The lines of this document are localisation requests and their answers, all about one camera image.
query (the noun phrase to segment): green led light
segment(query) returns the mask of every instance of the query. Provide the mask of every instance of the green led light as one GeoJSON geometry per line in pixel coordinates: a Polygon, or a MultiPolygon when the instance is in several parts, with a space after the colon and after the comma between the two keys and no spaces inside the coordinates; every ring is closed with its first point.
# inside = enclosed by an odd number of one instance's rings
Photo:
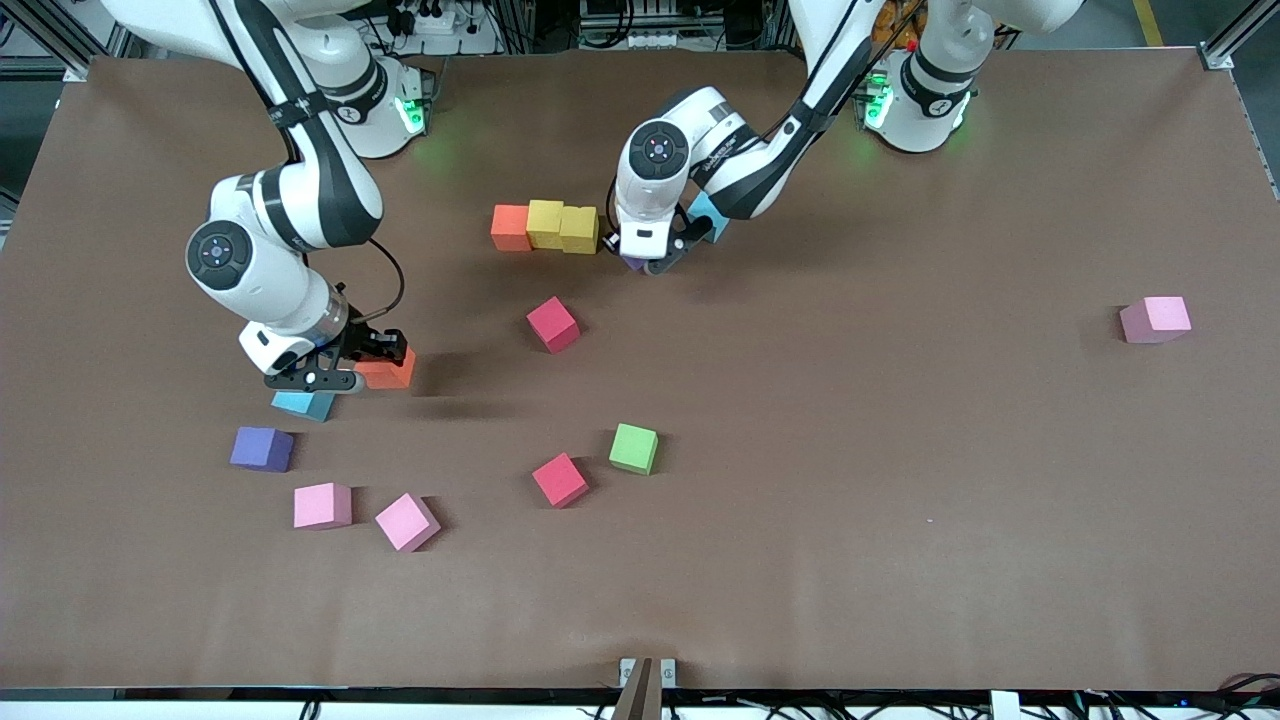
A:
{"type": "Polygon", "coordinates": [[[960,123],[964,122],[964,109],[966,106],[969,106],[969,99],[970,97],[973,97],[972,92],[965,92],[964,94],[964,100],[960,101],[960,106],[956,109],[956,119],[955,119],[954,123],[951,123],[951,129],[952,131],[956,129],[957,127],[960,127],[960,123]]]}
{"type": "Polygon", "coordinates": [[[396,110],[399,111],[401,120],[404,123],[404,129],[411,133],[422,132],[422,108],[419,100],[396,100],[396,110]]]}
{"type": "Polygon", "coordinates": [[[872,100],[869,108],[867,108],[867,127],[879,129],[884,124],[884,115],[888,114],[890,106],[893,104],[893,88],[886,87],[884,94],[872,100]]]}

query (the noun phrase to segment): floor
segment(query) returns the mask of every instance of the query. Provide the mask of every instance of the floor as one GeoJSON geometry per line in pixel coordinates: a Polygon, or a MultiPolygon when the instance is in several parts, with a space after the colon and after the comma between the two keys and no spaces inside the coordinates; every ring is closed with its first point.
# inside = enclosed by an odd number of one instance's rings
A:
{"type": "MultiPolygon", "coordinates": [[[[1085,0],[1079,13],[1057,32],[1043,37],[1024,36],[1015,50],[1140,47],[1149,44],[1196,45],[1234,18],[1248,0],[1085,0]],[[1153,23],[1143,27],[1138,8],[1149,8],[1153,23]]],[[[84,22],[99,32],[104,13],[96,1],[72,5],[88,13],[84,22]]],[[[8,31],[0,31],[0,38],[8,31]]],[[[0,42],[0,56],[27,54],[31,44],[20,36],[0,42]]],[[[1265,156],[1280,165],[1280,20],[1260,29],[1236,53],[1235,82],[1253,122],[1265,156]]],[[[22,193],[40,142],[52,117],[61,83],[0,82],[0,187],[22,193]]],[[[3,227],[12,219],[0,208],[3,227]]]]}

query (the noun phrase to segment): yellow cube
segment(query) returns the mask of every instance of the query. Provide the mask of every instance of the yellow cube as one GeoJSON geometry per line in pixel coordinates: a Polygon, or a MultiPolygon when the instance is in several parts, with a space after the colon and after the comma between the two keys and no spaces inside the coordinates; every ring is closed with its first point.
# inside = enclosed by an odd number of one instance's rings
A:
{"type": "Polygon", "coordinates": [[[600,243],[600,217],[595,208],[564,208],[561,213],[561,243],[564,252],[595,255],[600,243]]]}
{"type": "Polygon", "coordinates": [[[559,200],[529,201],[529,224],[525,225],[525,232],[535,250],[561,249],[559,223],[563,211],[564,202],[559,200]]]}

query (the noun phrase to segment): magenta cube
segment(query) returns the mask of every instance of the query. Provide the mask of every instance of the magenta cube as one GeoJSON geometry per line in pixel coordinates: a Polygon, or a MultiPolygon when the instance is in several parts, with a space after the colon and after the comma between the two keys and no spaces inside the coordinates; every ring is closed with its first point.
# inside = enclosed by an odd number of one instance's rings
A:
{"type": "Polygon", "coordinates": [[[1125,342],[1157,343],[1192,329],[1181,297],[1143,297],[1120,311],[1125,342]]]}
{"type": "Polygon", "coordinates": [[[232,465],[261,473],[284,473],[293,455],[293,436],[275,428],[241,428],[232,446],[232,465]]]}
{"type": "Polygon", "coordinates": [[[586,480],[577,471],[568,454],[561,452],[550,462],[534,470],[534,480],[552,507],[564,507],[588,491],[586,480]]]}
{"type": "Polygon", "coordinates": [[[396,552],[413,552],[440,532],[440,523],[421,497],[404,493],[378,514],[378,525],[392,541],[396,552]]]}
{"type": "Polygon", "coordinates": [[[293,491],[293,527],[328,530],[351,524],[351,488],[338,483],[293,491]]]}
{"type": "Polygon", "coordinates": [[[543,302],[525,316],[529,319],[529,324],[534,327],[534,332],[538,333],[538,338],[543,341],[543,345],[547,346],[547,350],[552,355],[564,350],[582,334],[577,328],[577,320],[573,319],[573,315],[568,314],[564,304],[558,297],[552,297],[547,302],[543,302]]]}

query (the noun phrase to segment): green cube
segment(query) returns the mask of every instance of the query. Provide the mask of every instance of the green cube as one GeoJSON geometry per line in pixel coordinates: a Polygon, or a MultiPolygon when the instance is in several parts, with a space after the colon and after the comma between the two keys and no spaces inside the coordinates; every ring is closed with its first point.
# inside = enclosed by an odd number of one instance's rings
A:
{"type": "Polygon", "coordinates": [[[658,433],[618,423],[613,436],[609,462],[623,470],[648,475],[653,470],[653,456],[658,452],[658,433]]]}

